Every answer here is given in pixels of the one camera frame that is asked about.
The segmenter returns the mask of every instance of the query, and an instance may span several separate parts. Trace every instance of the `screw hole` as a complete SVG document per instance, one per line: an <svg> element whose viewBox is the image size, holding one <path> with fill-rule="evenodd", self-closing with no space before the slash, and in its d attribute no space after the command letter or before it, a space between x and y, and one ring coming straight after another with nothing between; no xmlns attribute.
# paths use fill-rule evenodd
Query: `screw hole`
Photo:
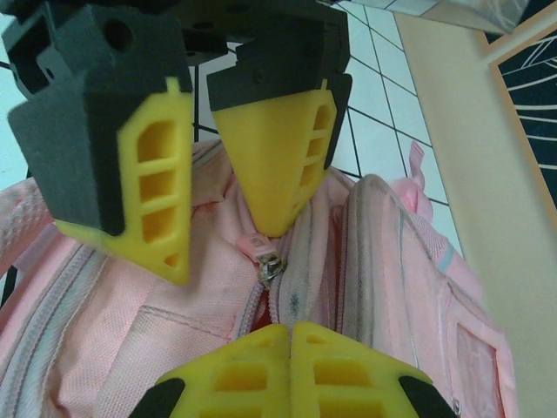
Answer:
<svg viewBox="0 0 557 418"><path fill-rule="evenodd" d="M246 13L250 9L247 4L232 4L226 8L227 13Z"/></svg>
<svg viewBox="0 0 557 418"><path fill-rule="evenodd" d="M133 33L127 24L112 19L104 25L104 39L116 51L124 52L131 46Z"/></svg>
<svg viewBox="0 0 557 418"><path fill-rule="evenodd" d="M214 26L215 24L213 22L198 22L196 24L193 24L193 29L209 30L212 29Z"/></svg>

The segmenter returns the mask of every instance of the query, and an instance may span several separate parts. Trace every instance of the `beige wall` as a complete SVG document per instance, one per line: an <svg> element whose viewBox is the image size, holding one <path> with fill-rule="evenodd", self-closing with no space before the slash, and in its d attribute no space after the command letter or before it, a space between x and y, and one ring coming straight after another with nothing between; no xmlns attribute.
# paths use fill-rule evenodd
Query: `beige wall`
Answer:
<svg viewBox="0 0 557 418"><path fill-rule="evenodd" d="M521 416L557 416L557 233L488 59L471 30L397 21L462 248L513 350Z"/></svg>

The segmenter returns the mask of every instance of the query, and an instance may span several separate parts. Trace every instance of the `grout line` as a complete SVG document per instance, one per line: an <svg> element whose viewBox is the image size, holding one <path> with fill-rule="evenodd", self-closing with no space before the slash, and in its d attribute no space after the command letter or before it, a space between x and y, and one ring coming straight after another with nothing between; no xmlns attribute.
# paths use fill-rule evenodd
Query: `grout line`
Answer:
<svg viewBox="0 0 557 418"><path fill-rule="evenodd" d="M350 124L350 135L352 135L352 145L354 146L354 154L356 155L356 165L358 166L358 175L362 177L362 169L359 167L359 156L358 148L356 147L356 138L354 137L354 129L352 128L352 119L350 118L350 112L346 110L346 116L348 117L348 123Z"/></svg>
<svg viewBox="0 0 557 418"><path fill-rule="evenodd" d="M451 207L451 206L449 206L449 204L446 203L446 202L441 202L440 200L433 199L433 198L429 198L429 197L428 197L428 199L430 199L432 202L439 203L440 205L443 205L443 206L446 206L446 207Z"/></svg>
<svg viewBox="0 0 557 418"><path fill-rule="evenodd" d="M196 125L196 126L201 131L216 133L218 135L218 131L216 129L210 128L209 126L203 126L203 125Z"/></svg>
<svg viewBox="0 0 557 418"><path fill-rule="evenodd" d="M396 85L397 85L398 87L400 87L402 90L406 90L407 92L409 92L409 93L412 94L413 96L417 97L417 95L416 95L415 92L413 92L413 91L411 91L411 90L408 90L404 85L399 84L398 82L394 81L392 78L386 76L386 75L383 74L382 72L375 70L372 66L370 66L370 65L368 65L368 64L366 64L366 63L364 63L364 62L361 61L360 59L357 59L355 56L351 55L350 58L354 59L355 61L358 61L358 62L359 62L360 64L362 64L362 65L365 65L365 66L366 66L367 68L369 68L371 71L377 72L381 77L386 78L386 79L389 80L391 83L396 84Z"/></svg>
<svg viewBox="0 0 557 418"><path fill-rule="evenodd" d="M199 142L199 66L196 65L193 71L194 78L194 105L193 105L193 143Z"/></svg>
<svg viewBox="0 0 557 418"><path fill-rule="evenodd" d="M427 142L424 142L423 139L417 139L417 138L413 137L412 135L408 135L406 132L401 131L400 129L395 129L395 131L396 131L396 132L399 132L399 133L404 133L407 137L413 139L413 140L416 141L416 142L419 142L421 145L426 146L427 148L433 149L433 145L428 144Z"/></svg>
<svg viewBox="0 0 557 418"><path fill-rule="evenodd" d="M367 23L364 22L362 19L360 19L359 17L357 17L356 15L354 15L354 14L353 14L352 12L350 12L348 9L345 9L344 7L342 7L340 4L339 4L339 7L341 7L342 10L344 10L344 11L345 11L346 13L348 13L350 16L352 16L352 17L358 19L358 21L360 21L361 23L363 23L363 24L364 24L365 26L367 26L369 29L373 30L373 31L374 31L375 33L377 33L380 37L384 38L389 44L392 44L394 47L396 47L396 48L397 48L398 50L400 50L400 51L404 51L404 50L403 50L402 48L400 48L396 43L394 43L391 39L389 39L388 37L386 37L386 36L383 35L382 33L379 33L379 32L377 32L374 28L372 28L372 27L369 25L369 22L367 22Z"/></svg>
<svg viewBox="0 0 557 418"><path fill-rule="evenodd" d="M367 17L367 10L364 9L364 12L366 14L367 22L369 23L369 19ZM381 73L382 75L381 62L379 61L379 54L377 53L377 49L375 48L375 41L373 40L373 34L371 31L369 31L369 38L372 39L373 51L375 52L375 58L377 59L377 66L379 67L379 73ZM385 78L381 77L381 83L383 84L383 91L385 92L386 104L389 107L389 114L391 115L391 121L393 122L394 137L397 139L397 146L399 147L400 159L402 160L402 168L404 168L405 176L408 177L408 171L406 169L406 164L404 163L405 161L404 154L402 153L402 147L400 146L399 134L396 131L397 125L394 123L393 110L391 109L391 101L389 100L389 95L386 92Z"/></svg>
<svg viewBox="0 0 557 418"><path fill-rule="evenodd" d="M399 154L400 158L402 159L402 168L404 168L404 175L408 177L408 170L406 169L406 158L404 158L404 154L402 153L402 147L400 146L400 139L398 131L394 131L394 136L397 139L397 145L399 146Z"/></svg>
<svg viewBox="0 0 557 418"><path fill-rule="evenodd" d="M373 120L374 120L375 122L377 122L378 124L382 124L382 125L386 126L387 128L393 129L393 127L390 126L389 124L386 124L385 122L383 122L383 121L381 121L381 120L379 120L379 119L376 119L376 118L374 118L373 116L369 116L367 113L364 113L363 111L359 111L358 109L355 109L355 108L350 107L350 106L348 106L348 109L350 109L351 111L355 111L356 113L359 113L359 114L362 115L362 116L366 116L367 118L373 119Z"/></svg>
<svg viewBox="0 0 557 418"><path fill-rule="evenodd" d="M353 108L353 107L351 107L351 106L348 106L347 109L350 109L351 111L355 111L356 113L359 113L360 115L365 116L366 118L370 118L370 119L373 120L374 122L377 122L378 124L381 124L381 125L383 125L383 126L386 126L387 128L393 129L393 127L390 126L389 124L386 124L386 123L383 122L382 120L376 119L376 118L374 118L373 116L370 116L370 115L368 115L367 113L364 113L363 111L359 111L358 109ZM414 139L416 142L419 142L419 143L422 144L423 146L426 146L426 147L428 147L428 148L432 148L432 149L433 149L433 146L432 146L431 144L428 144L427 142L424 142L423 139L417 139L417 138L413 137L412 135L409 135L408 133L406 133L406 132L404 132L404 131L401 131L400 129L396 129L396 128L395 128L394 130L395 130L396 132L404 133L407 137L409 137L409 138L411 138L411 139Z"/></svg>
<svg viewBox="0 0 557 418"><path fill-rule="evenodd" d="M397 22L396 17L395 17L395 19L394 19L394 24L395 24L395 26L397 27L397 33L399 34L399 39L400 39L400 42L402 43L402 37L400 37L399 23ZM414 90L416 90L415 93L412 93L411 91L410 91L410 92L418 99L419 111L421 111L421 117L424 119L424 124L426 125L427 135L429 136L429 129L427 128L426 115L424 115L424 110L422 109L422 107L421 107L421 102L419 101L419 97L418 97L418 88L416 87L416 82L415 82L415 80L414 80L414 75L412 74L412 69L410 68L410 64L408 63L408 57L406 56L406 53L404 53L404 58L406 59L406 65L408 65L408 71L410 72L410 79L412 80L412 85L414 86ZM410 137L410 138L412 138L412 139L415 139L416 141L420 142L421 144L423 144L423 145L425 145L425 146L429 146L430 148L433 149L433 146L432 146L432 145L430 145L430 144L428 144L428 143L426 143L426 142L424 142L424 141L422 141L422 140L420 140L420 139L414 138L414 137L412 137L411 135L408 135L408 134L405 133L405 132L402 132L402 133L404 133L405 135L407 135L408 137Z"/></svg>
<svg viewBox="0 0 557 418"><path fill-rule="evenodd" d="M339 168L337 168L337 170L339 170L340 172L342 172L343 174L347 175L347 176L352 176L355 177L357 179L361 179L362 176L359 176L358 174L354 174L353 172L347 172L346 170L340 170Z"/></svg>

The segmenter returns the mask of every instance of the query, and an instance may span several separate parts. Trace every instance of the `yellow gripper pad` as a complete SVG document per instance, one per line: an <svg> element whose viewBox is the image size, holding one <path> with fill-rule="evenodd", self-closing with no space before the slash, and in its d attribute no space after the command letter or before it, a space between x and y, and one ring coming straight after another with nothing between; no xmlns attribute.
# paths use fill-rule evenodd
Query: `yellow gripper pad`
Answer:
<svg viewBox="0 0 557 418"><path fill-rule="evenodd" d="M60 232L114 253L168 281L188 280L191 202L191 93L167 78L117 133L124 208L118 236L62 220Z"/></svg>
<svg viewBox="0 0 557 418"><path fill-rule="evenodd" d="M264 327L159 379L131 414L171 418L456 418L418 369L299 322Z"/></svg>
<svg viewBox="0 0 557 418"><path fill-rule="evenodd" d="M326 80L320 90L213 112L260 233L283 235L323 181L336 115Z"/></svg>

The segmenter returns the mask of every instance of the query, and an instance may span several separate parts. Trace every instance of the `zipper pull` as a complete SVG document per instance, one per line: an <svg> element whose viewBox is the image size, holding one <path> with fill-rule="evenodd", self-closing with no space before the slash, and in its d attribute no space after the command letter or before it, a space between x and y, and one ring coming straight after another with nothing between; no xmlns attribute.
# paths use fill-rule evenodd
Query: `zipper pull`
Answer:
<svg viewBox="0 0 557 418"><path fill-rule="evenodd" d="M271 241L260 233L254 233L241 237L236 247L259 265L258 280L266 290L271 290L272 280L286 269L286 262L280 258Z"/></svg>
<svg viewBox="0 0 557 418"><path fill-rule="evenodd" d="M462 405L460 405L460 401L456 398L453 398L453 412L457 418L462 416Z"/></svg>

